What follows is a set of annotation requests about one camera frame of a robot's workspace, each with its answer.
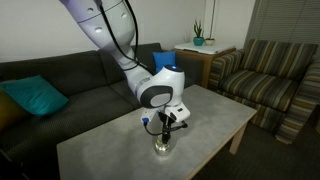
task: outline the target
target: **wall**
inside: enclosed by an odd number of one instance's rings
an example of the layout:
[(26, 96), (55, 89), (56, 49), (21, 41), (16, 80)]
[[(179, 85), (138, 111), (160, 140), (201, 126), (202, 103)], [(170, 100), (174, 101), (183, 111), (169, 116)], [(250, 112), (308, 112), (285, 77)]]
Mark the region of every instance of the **wall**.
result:
[[(209, 36), (214, 0), (207, 0), (205, 35)], [(255, 0), (216, 0), (212, 37), (216, 42), (243, 47)]]
[[(164, 49), (190, 41), (195, 17), (204, 19), (205, 0), (131, 0), (140, 44)], [(59, 0), (10, 0), (0, 6), (0, 62), (97, 49)]]

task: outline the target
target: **striped armchair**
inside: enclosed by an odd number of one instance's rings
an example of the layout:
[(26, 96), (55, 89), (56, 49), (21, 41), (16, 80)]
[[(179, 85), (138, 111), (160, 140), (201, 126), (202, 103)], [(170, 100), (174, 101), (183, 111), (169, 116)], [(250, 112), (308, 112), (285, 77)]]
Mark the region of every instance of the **striped armchair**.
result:
[(251, 122), (291, 144), (320, 99), (315, 44), (250, 40), (212, 61), (208, 88), (257, 109)]

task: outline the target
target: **concrete table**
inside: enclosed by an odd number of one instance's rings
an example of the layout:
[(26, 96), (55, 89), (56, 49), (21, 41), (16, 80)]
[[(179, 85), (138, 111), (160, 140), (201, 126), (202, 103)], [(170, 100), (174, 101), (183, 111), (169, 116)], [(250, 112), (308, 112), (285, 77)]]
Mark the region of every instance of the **concrete table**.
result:
[[(230, 152), (235, 154), (256, 113), (196, 85), (185, 89), (183, 102), (191, 112), (189, 127), (171, 134), (169, 155), (155, 153), (156, 137), (145, 132), (138, 109), (58, 144), (61, 179), (191, 178), (233, 137)], [(161, 123), (156, 117), (148, 127), (158, 132)]]

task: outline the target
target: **table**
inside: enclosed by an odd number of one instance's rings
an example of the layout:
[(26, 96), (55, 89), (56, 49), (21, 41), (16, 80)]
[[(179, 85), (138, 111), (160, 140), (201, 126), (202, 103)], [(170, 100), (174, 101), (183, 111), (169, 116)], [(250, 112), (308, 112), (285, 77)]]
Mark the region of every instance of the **table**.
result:
[(212, 46), (194, 46), (192, 43), (176, 45), (175, 49), (177, 54), (196, 57), (203, 60), (203, 71), (202, 71), (202, 83), (201, 86), (204, 88), (208, 87), (208, 79), (210, 75), (210, 68), (212, 60), (229, 54), (236, 50), (234, 45), (219, 44), (215, 43)]
[[(256, 113), (197, 85), (185, 89), (183, 102), (191, 112), (189, 127), (171, 134), (169, 155), (155, 153), (156, 137), (145, 132), (138, 109), (58, 144), (61, 180), (191, 178), (233, 137), (235, 154)], [(155, 132), (161, 125), (155, 118), (148, 126)]]

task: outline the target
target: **side table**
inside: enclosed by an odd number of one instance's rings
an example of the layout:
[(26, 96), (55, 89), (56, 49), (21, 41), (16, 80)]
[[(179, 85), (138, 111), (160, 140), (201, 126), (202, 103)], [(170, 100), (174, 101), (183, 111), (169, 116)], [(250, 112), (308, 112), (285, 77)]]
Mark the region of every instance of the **side table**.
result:
[(208, 87), (208, 79), (211, 68), (211, 62), (215, 58), (231, 53), (236, 50), (234, 45), (215, 43), (212, 46), (194, 46), (193, 43), (176, 45), (174, 50), (177, 54), (192, 56), (203, 60), (203, 72), (201, 86)]

